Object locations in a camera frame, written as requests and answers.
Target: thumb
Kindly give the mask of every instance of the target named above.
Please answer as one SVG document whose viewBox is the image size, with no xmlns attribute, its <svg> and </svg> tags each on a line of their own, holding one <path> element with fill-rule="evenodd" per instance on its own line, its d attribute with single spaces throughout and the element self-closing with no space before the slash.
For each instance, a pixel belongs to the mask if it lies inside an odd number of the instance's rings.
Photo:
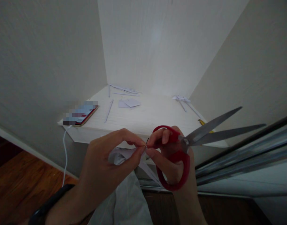
<svg viewBox="0 0 287 225">
<path fill-rule="evenodd" d="M 146 153 L 167 178 L 176 173 L 176 165 L 165 158 L 159 151 L 149 148 L 146 150 Z"/>
</svg>

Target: scissor blade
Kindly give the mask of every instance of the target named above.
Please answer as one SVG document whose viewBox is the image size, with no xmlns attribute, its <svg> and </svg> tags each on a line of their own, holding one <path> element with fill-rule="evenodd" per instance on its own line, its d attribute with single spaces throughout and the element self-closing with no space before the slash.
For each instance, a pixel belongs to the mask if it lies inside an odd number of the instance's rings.
<svg viewBox="0 0 287 225">
<path fill-rule="evenodd" d="M 234 113 L 236 113 L 241 108 L 242 106 L 236 109 L 233 109 L 219 117 L 216 117 L 215 119 L 211 120 L 210 122 L 199 127 L 195 131 L 191 132 L 189 135 L 186 136 L 186 139 L 189 141 L 189 145 L 193 145 L 194 142 L 197 142 L 198 140 L 200 140 L 202 137 L 204 137 L 206 134 L 208 134 L 215 127 L 220 125 L 222 122 L 224 122 L 226 119 L 228 119 L 230 116 L 232 116 Z"/>
<path fill-rule="evenodd" d="M 237 135 L 241 135 L 241 134 L 250 132 L 252 130 L 256 130 L 256 129 L 264 127 L 264 126 L 266 126 L 266 124 L 258 124 L 258 125 L 253 125 L 253 126 L 249 126 L 249 127 L 242 127 L 242 128 L 231 129 L 231 130 L 226 130 L 226 131 L 209 133 L 209 134 L 206 134 L 204 137 L 202 137 L 197 142 L 194 142 L 192 146 L 203 145 L 203 144 L 207 144 L 207 143 L 225 140 L 228 138 L 235 137 Z"/>
</svg>

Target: smartphone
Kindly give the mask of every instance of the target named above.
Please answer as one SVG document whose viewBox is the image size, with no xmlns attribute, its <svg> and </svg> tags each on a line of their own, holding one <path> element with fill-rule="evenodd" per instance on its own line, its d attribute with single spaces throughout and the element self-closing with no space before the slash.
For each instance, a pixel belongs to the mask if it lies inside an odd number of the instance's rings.
<svg viewBox="0 0 287 225">
<path fill-rule="evenodd" d="M 67 117 L 63 118 L 63 125 L 73 125 L 76 127 L 84 125 L 98 107 L 98 105 L 80 106 L 74 113 L 69 113 Z"/>
</svg>

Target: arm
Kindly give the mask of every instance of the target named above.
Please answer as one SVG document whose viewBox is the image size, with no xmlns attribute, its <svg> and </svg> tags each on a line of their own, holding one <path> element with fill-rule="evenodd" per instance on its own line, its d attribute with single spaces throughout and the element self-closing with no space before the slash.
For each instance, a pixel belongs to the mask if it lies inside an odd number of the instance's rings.
<svg viewBox="0 0 287 225">
<path fill-rule="evenodd" d="M 120 165 L 108 163 L 111 151 L 121 142 L 134 144 L 137 150 Z M 137 135 L 121 129 L 90 142 L 79 182 L 48 212 L 46 225 L 75 224 L 105 200 L 139 164 L 145 142 Z"/>
<path fill-rule="evenodd" d="M 173 126 L 175 130 L 180 131 L 176 126 Z M 156 140 L 162 139 L 162 143 L 168 142 L 171 132 L 167 129 L 161 129 L 154 132 L 148 143 L 148 147 L 152 147 Z M 170 143 L 160 148 L 161 153 L 153 148 L 146 150 L 146 153 L 151 157 L 154 163 L 164 172 L 167 177 L 167 181 L 171 184 L 178 183 L 183 173 L 182 162 L 172 163 L 167 157 L 175 153 L 180 149 L 180 143 Z M 194 168 L 194 155 L 191 148 L 188 149 L 190 156 L 190 171 L 189 176 L 184 186 L 177 191 L 173 192 L 176 206 L 179 213 L 181 224 L 207 224 L 204 218 L 199 199 L 197 196 L 197 181 Z"/>
</svg>

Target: scissor pivot screw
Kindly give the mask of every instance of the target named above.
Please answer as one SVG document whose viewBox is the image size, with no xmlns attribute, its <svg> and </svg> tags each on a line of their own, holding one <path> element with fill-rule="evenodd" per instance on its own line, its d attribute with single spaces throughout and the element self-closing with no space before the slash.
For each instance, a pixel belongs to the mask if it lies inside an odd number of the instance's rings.
<svg viewBox="0 0 287 225">
<path fill-rule="evenodd" d="M 183 141 L 185 142 L 185 144 L 186 144 L 187 146 L 189 145 L 189 141 L 188 141 L 186 138 L 184 138 Z"/>
</svg>

